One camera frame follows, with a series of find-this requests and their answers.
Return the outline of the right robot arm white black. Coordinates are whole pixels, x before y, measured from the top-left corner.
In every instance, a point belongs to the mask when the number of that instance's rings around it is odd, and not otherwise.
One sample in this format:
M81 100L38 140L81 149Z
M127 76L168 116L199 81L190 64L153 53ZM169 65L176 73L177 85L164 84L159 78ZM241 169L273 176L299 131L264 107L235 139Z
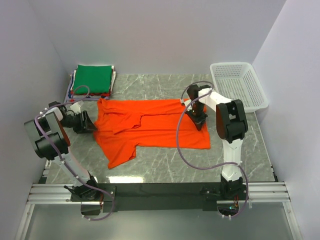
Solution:
M183 102L186 114L200 131L208 115L205 107L215 111L216 132L223 145L223 168L218 194L230 200L245 190L241 171L241 150L248 122L241 100L231 100L209 85L191 84L186 90L189 100Z

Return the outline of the orange t shirt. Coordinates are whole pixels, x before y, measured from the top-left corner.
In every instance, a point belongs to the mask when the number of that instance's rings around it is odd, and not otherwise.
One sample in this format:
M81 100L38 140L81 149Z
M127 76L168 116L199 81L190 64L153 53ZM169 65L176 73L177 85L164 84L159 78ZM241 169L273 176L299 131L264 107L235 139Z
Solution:
M105 100L97 102L94 138L113 169L136 157L136 147L207 150L207 126L200 131L178 99Z

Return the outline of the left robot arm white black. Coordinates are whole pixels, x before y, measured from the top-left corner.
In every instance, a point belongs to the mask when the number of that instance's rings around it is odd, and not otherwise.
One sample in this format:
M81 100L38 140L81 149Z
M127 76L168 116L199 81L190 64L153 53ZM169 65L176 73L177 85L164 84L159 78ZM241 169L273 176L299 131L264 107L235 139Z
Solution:
M73 103L70 109L57 101L51 102L35 119L24 123L32 147L41 159L51 161L71 179L72 186L65 188L83 201L98 200L102 194L96 179L73 156L65 128L76 134L97 131L82 102Z

